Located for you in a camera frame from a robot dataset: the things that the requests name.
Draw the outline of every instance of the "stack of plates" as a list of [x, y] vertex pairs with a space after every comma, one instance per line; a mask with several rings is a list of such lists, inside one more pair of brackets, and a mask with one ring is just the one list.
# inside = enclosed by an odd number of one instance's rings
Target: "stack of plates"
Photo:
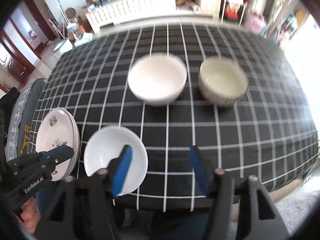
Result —
[[79, 130], [75, 119], [66, 109], [56, 108], [45, 116], [39, 127], [36, 151], [47, 152], [63, 144], [72, 147], [75, 153], [71, 159], [56, 166], [51, 174], [52, 181], [61, 180], [73, 171], [80, 147]]

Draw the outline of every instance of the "black tablecloth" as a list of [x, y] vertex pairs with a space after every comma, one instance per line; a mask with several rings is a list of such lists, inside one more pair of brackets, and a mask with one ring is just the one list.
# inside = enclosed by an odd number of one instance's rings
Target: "black tablecloth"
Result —
[[[127, 85], [130, 66], [154, 52], [175, 54], [188, 69], [185, 89], [168, 107], [145, 106]], [[233, 108], [212, 106], [199, 93], [198, 71], [208, 56], [232, 58], [248, 76], [249, 89]], [[317, 157], [308, 102], [283, 52], [271, 41], [238, 30], [155, 26], [113, 34], [64, 54], [38, 102], [29, 152], [35, 151], [41, 120], [55, 107], [65, 107], [79, 127], [76, 177], [86, 176], [84, 149], [99, 128], [120, 124], [142, 138], [146, 178], [138, 190], [116, 199], [133, 208], [210, 207], [188, 163], [193, 144], [212, 165], [230, 171], [236, 183], [254, 174], [269, 191], [307, 171]]]

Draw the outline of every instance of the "beige bowl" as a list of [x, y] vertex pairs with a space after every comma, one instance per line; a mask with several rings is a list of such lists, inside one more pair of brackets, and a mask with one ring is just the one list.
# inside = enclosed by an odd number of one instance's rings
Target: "beige bowl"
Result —
[[238, 64], [228, 58], [209, 57], [199, 71], [202, 96], [217, 106], [232, 106], [248, 88], [248, 79]]

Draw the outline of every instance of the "checkered tablecloth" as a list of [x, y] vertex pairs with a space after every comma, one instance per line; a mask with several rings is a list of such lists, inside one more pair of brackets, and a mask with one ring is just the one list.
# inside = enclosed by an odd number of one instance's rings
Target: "checkered tablecloth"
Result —
[[[179, 98], [165, 107], [139, 101], [128, 88], [128, 69], [154, 52], [172, 53], [186, 64], [188, 78]], [[219, 109], [201, 97], [198, 71], [209, 56], [236, 60], [249, 89], [233, 108]], [[161, 25], [116, 33], [64, 54], [39, 99], [29, 152], [38, 128], [55, 107], [73, 114], [80, 132], [79, 161], [73, 171], [86, 176], [84, 149], [103, 126], [134, 131], [148, 152], [141, 186], [116, 199], [137, 209], [208, 208], [188, 163], [196, 144], [215, 167], [238, 183], [254, 174], [267, 190], [278, 189], [307, 171], [317, 157], [317, 133], [306, 96], [283, 52], [251, 33], [203, 25]]]

